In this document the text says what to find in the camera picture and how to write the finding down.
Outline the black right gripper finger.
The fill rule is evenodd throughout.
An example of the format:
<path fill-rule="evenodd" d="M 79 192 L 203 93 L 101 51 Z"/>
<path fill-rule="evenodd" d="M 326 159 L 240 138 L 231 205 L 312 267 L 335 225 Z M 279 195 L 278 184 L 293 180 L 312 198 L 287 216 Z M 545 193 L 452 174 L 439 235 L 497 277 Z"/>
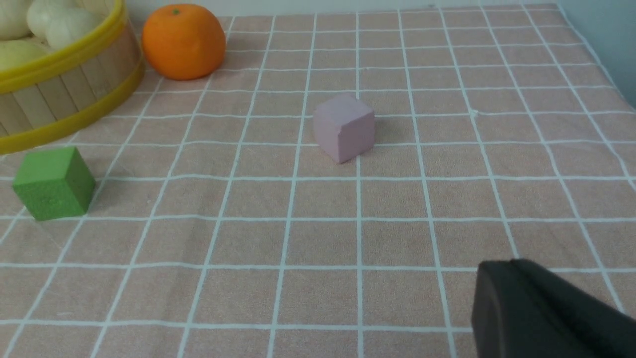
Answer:
<path fill-rule="evenodd" d="M 471 324 L 480 358 L 633 358 L 636 322 L 529 259 L 483 261 Z"/>

